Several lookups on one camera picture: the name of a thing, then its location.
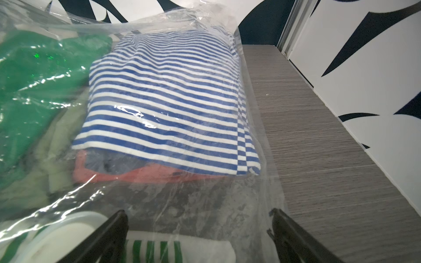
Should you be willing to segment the clear plastic vacuum bag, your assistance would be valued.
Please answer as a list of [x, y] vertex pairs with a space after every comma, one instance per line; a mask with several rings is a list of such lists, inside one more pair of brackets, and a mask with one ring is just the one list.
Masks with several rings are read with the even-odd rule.
[[284, 198], [230, 10], [1, 2], [1, 262], [277, 263]]

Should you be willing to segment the green white striped garment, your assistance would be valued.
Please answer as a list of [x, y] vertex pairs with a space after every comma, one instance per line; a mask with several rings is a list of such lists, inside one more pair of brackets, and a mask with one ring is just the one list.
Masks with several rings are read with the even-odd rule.
[[[22, 252], [37, 234], [22, 235], [1, 243], [1, 262], [17, 263]], [[229, 241], [214, 241], [183, 235], [129, 231], [123, 263], [234, 263], [235, 251]]]

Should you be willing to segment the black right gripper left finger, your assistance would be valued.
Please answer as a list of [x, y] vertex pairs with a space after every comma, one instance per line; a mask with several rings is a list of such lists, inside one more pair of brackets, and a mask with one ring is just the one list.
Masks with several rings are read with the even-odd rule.
[[125, 252], [128, 216], [117, 211], [59, 263], [119, 263]]

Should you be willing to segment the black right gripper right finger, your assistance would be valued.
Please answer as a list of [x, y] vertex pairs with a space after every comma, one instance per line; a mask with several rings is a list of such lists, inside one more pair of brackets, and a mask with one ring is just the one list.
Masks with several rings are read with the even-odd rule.
[[343, 263], [283, 210], [274, 208], [269, 215], [272, 228], [267, 233], [281, 263]]

